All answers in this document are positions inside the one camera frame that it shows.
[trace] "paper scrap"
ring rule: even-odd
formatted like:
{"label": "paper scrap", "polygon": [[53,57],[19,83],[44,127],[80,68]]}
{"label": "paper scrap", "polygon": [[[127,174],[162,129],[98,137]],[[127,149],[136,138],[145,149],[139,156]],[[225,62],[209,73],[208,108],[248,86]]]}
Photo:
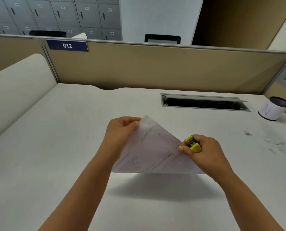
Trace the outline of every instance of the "paper scrap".
{"label": "paper scrap", "polygon": [[121,157],[115,162],[116,173],[203,173],[177,147],[184,145],[149,116],[145,115]]}

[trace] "hand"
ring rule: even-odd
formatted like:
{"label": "hand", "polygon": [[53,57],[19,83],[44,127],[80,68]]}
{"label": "hand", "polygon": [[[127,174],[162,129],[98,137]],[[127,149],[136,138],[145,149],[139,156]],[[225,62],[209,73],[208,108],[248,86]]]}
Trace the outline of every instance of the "hand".
{"label": "hand", "polygon": [[187,146],[179,146],[178,150],[189,156],[198,167],[216,182],[234,174],[219,142],[204,135],[192,135],[202,147],[201,152],[194,153]]}
{"label": "hand", "polygon": [[136,117],[120,117],[110,120],[104,139],[99,147],[101,152],[105,152],[102,152],[102,154],[109,154],[117,161],[131,134],[139,128],[140,120],[141,118]]}

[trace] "person's left hand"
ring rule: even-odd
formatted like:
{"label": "person's left hand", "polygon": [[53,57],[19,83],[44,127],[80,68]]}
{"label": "person's left hand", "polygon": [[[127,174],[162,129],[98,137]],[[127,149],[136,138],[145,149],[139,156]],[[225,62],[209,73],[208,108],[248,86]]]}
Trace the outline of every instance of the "person's left hand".
{"label": "person's left hand", "polygon": [[110,120],[100,145],[102,154],[110,154],[117,161],[131,134],[139,128],[141,118],[120,117]]}

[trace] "number sign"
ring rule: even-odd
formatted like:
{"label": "number sign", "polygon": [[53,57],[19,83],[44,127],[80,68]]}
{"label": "number sign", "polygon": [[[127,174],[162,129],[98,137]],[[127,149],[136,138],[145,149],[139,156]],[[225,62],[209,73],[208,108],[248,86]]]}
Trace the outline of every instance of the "number sign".
{"label": "number sign", "polygon": [[47,40],[51,50],[88,52],[86,41]]}

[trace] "forearm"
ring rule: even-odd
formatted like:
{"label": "forearm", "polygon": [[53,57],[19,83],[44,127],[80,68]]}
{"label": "forearm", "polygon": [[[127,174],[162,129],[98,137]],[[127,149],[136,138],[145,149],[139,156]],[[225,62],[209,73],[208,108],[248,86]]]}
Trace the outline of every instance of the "forearm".
{"label": "forearm", "polygon": [[232,173],[218,181],[241,231],[283,231],[268,210],[242,180]]}
{"label": "forearm", "polygon": [[99,151],[38,231],[86,231],[88,229],[115,162],[104,152]]}

